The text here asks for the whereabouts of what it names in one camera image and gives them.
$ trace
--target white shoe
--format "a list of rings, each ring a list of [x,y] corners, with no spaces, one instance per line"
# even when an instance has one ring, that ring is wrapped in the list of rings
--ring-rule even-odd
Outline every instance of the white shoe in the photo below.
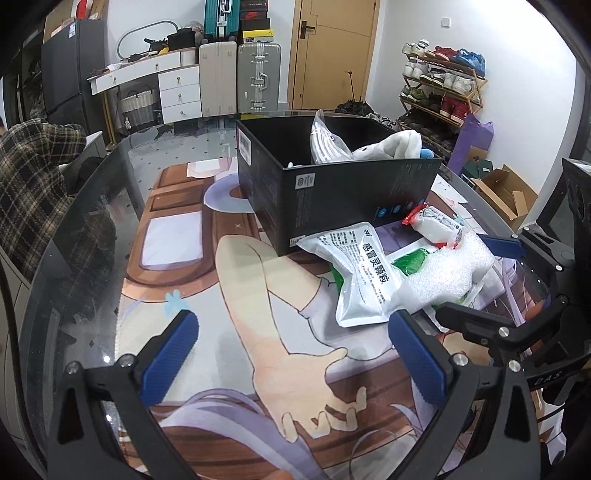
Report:
[[[446,73],[445,74],[445,82],[443,82],[443,88],[451,90],[455,81],[456,81],[456,76],[453,73],[449,73],[449,72]]]
[[[422,57],[425,53],[425,50],[429,47],[428,40],[418,40],[410,50],[411,55],[416,55],[417,57]]]
[[[420,80],[421,75],[425,75],[428,71],[429,71],[428,65],[426,65],[425,63],[423,63],[423,64],[417,63],[417,66],[415,66],[415,68],[413,69],[413,74],[411,75],[411,77],[414,78],[415,80]]]
[[[402,72],[402,74],[405,77],[411,77],[411,76],[413,76],[413,70],[415,68],[415,65],[416,65],[415,63],[407,63],[404,66],[404,71]]]
[[[464,77],[457,77],[456,81],[453,82],[452,90],[459,93],[462,96],[468,96],[474,89],[474,80],[470,80]]]

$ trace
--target glass table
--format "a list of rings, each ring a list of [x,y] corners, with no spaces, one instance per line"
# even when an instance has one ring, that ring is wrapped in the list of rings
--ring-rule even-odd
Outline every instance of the glass table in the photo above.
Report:
[[[331,333],[337,294],[327,265],[274,254],[237,188],[235,124],[200,119],[133,134],[76,197],[43,256],[21,329],[37,440],[46,451],[54,394],[70,361],[113,364],[188,308],[199,318],[199,340],[152,413],[197,473],[259,479],[290,465],[295,478],[348,478],[350,467],[356,478],[378,471],[386,478],[433,413],[385,326]],[[481,233],[512,234],[445,166],[439,178],[429,202]],[[378,229],[388,253],[412,241],[401,243],[399,229]],[[83,261],[72,258],[80,242],[89,243]],[[523,265],[499,266],[507,275],[480,308],[515,318],[545,298]],[[265,315],[272,321],[263,325]],[[415,315],[448,349],[458,348],[458,334]],[[272,332],[249,337],[269,325]],[[262,353],[258,342],[266,344]],[[474,347],[468,355],[487,362],[486,349]],[[265,376],[265,362],[283,370]],[[105,411],[129,464],[145,471],[116,409]]]

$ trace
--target blue shoe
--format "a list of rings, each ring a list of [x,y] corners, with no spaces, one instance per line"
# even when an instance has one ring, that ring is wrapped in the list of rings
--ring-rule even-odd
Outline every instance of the blue shoe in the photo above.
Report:
[[[486,69],[486,61],[482,55],[478,53],[474,53],[472,51],[467,51],[466,49],[462,48],[458,51],[457,55],[450,57],[450,61],[459,63],[460,65],[465,65],[466,67],[470,67],[476,71],[476,74],[480,77],[484,77],[485,69]]]

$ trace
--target wooden door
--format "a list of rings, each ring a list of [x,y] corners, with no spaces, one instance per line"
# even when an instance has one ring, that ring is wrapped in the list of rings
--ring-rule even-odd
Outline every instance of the wooden door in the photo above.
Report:
[[[292,108],[333,110],[364,95],[375,0],[302,0]]]

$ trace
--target beige suitcase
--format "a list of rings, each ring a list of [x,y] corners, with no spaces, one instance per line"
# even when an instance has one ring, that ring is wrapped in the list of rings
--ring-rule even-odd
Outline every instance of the beige suitcase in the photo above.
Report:
[[[199,47],[199,81],[203,116],[237,113],[235,42]]]

